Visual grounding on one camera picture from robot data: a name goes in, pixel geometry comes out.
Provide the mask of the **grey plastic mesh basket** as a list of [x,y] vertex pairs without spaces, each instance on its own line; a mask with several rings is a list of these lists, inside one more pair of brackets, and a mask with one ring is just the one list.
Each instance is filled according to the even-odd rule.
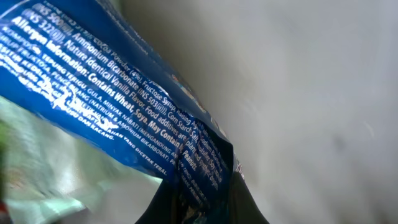
[[397,222],[396,1],[122,1],[271,223]]

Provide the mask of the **mint green snack pack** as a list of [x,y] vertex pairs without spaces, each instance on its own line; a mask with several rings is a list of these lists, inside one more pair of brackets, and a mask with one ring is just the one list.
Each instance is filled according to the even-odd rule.
[[127,206],[136,221],[160,180],[1,98],[3,199],[13,223],[56,223]]

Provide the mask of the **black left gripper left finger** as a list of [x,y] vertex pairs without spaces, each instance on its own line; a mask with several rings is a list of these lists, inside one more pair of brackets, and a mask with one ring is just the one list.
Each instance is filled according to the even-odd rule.
[[136,224],[182,224],[181,193],[180,184],[163,180]]

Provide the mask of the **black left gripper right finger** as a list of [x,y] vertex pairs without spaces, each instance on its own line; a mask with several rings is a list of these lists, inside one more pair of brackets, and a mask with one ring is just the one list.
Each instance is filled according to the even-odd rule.
[[228,210],[230,224],[269,224],[239,172],[233,172],[230,179]]

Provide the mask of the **blue Oreo cookie pack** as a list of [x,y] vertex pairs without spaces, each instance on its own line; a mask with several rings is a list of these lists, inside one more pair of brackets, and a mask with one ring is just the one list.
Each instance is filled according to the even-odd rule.
[[1,98],[180,184],[182,223],[229,223],[231,143],[109,1],[2,1]]

